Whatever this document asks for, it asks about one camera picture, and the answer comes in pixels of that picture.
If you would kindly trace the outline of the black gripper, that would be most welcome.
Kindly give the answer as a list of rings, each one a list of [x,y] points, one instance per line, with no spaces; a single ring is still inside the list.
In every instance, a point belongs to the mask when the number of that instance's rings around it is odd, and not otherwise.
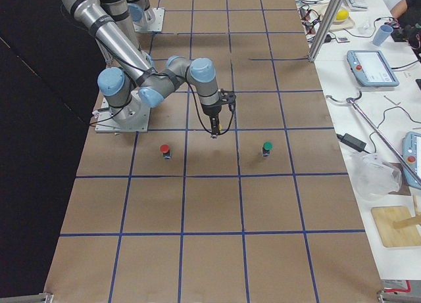
[[[221,111],[220,102],[216,102],[211,105],[205,105],[201,103],[201,108],[203,110],[203,113],[210,118],[211,135],[220,135],[220,122],[218,118],[218,115]]]

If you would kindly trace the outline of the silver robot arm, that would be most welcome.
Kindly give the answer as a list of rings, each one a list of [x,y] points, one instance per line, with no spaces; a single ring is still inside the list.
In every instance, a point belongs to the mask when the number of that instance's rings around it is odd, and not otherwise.
[[[166,68],[158,71],[142,50],[134,26],[146,21],[143,16],[149,13],[149,0],[61,1],[99,47],[120,64],[102,71],[97,78],[112,120],[130,126],[139,110],[155,108],[186,83],[196,88],[203,113],[210,120],[211,136],[221,135],[219,114],[224,92],[218,88],[212,60],[172,56]]]
[[[135,25],[146,26],[155,21],[150,0],[126,0],[128,9]]]

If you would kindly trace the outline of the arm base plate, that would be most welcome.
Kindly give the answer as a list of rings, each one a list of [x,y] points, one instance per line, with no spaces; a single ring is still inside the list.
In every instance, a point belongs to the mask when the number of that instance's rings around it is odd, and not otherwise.
[[[160,33],[164,22],[164,8],[149,8],[130,10],[134,29],[137,33]]]
[[[136,90],[131,94],[132,100],[120,112],[117,108],[110,108],[103,97],[101,108],[105,110],[98,113],[97,133],[147,132],[151,109],[141,102]]]

